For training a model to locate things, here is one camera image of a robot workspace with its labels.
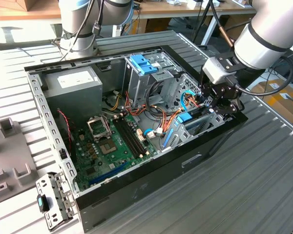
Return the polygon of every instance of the sticker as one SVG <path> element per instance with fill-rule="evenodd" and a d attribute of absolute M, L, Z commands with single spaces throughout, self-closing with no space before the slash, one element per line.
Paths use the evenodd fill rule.
<path fill-rule="evenodd" d="M 290 95 L 288 95 L 287 93 L 283 93 L 283 94 L 280 94 L 284 99 L 288 99 L 288 96 L 290 97 Z"/>
<path fill-rule="evenodd" d="M 60 86 L 64 88 L 72 87 L 79 84 L 85 84 L 88 82 L 92 82 L 93 78 L 90 75 L 88 71 L 78 72 L 78 73 L 72 73 L 65 76 L 60 76 L 58 78 L 58 82 L 60 83 Z"/>
<path fill-rule="evenodd" d="M 151 64 L 153 67 L 160 67 L 161 65 L 158 62 L 152 63 Z"/>
<path fill-rule="evenodd" d="M 279 88 L 280 86 L 277 84 L 277 83 L 272 83 L 272 84 L 269 84 L 273 89 L 277 89 Z"/>

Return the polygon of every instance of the white connector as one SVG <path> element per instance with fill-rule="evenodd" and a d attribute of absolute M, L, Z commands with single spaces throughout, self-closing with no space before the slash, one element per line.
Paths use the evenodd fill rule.
<path fill-rule="evenodd" d="M 146 134 L 146 136 L 149 138 L 149 139 L 152 139 L 152 138 L 155 138 L 155 134 L 153 131 L 150 131 Z"/>
<path fill-rule="evenodd" d="M 156 129 L 156 132 L 159 133 L 159 134 L 162 134 L 163 133 L 163 129 L 162 128 L 158 128 L 158 129 Z"/>
<path fill-rule="evenodd" d="M 113 94 L 115 94 L 117 96 L 119 94 L 119 92 L 116 90 L 113 90 Z"/>

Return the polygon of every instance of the wooden table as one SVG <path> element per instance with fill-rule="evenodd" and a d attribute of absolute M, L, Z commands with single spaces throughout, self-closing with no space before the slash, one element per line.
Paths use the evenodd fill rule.
<path fill-rule="evenodd" d="M 254 9 L 245 9 L 239 5 L 233 3 L 231 0 L 226 0 L 225 3 L 221 3 L 219 7 L 216 7 L 218 16 L 221 15 L 241 15 L 255 13 Z M 182 3 L 180 6 L 169 5 L 165 0 L 162 2 L 146 1 L 141 3 L 140 11 L 140 24 L 138 32 L 144 32 L 146 25 L 145 19 L 154 18 L 171 18 L 171 17 L 190 17 L 197 16 L 199 7 L 190 9 L 186 3 Z M 212 15 L 212 11 L 209 10 L 208 16 Z M 137 12 L 134 12 L 133 19 L 138 17 Z M 29 12 L 10 10 L 0 7 L 0 20 L 8 20 L 6 22 L 1 21 L 0 24 L 11 24 L 11 20 L 44 20 L 50 23 L 60 23 L 61 13 L 56 0 L 40 0 L 38 1 Z M 133 29 L 138 26 L 137 20 L 133 24 Z M 210 22 L 209 28 L 205 34 L 202 44 L 207 44 L 212 32 L 216 26 L 216 20 L 213 18 Z M 116 25 L 113 27 L 113 36 L 120 36 L 120 27 Z"/>

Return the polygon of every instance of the label on power supply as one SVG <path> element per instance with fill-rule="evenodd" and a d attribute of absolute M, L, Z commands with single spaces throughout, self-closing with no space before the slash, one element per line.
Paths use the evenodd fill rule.
<path fill-rule="evenodd" d="M 58 78 L 58 82 L 63 89 L 92 81 L 94 80 L 88 71 L 72 73 Z"/>

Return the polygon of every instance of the blue cable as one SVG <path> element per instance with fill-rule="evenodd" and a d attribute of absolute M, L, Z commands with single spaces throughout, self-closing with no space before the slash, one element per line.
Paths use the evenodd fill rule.
<path fill-rule="evenodd" d="M 153 129 L 149 128 L 149 129 L 146 129 L 143 134 L 146 136 L 148 132 L 152 132 L 152 131 L 153 131 Z"/>
<path fill-rule="evenodd" d="M 185 111 L 187 111 L 186 105 L 184 103 L 184 95 L 185 94 L 191 94 L 191 95 L 196 95 L 193 91 L 191 90 L 185 90 L 182 94 L 181 94 L 181 98 L 180 98 L 180 102 L 181 102 L 181 106 L 184 108 Z"/>

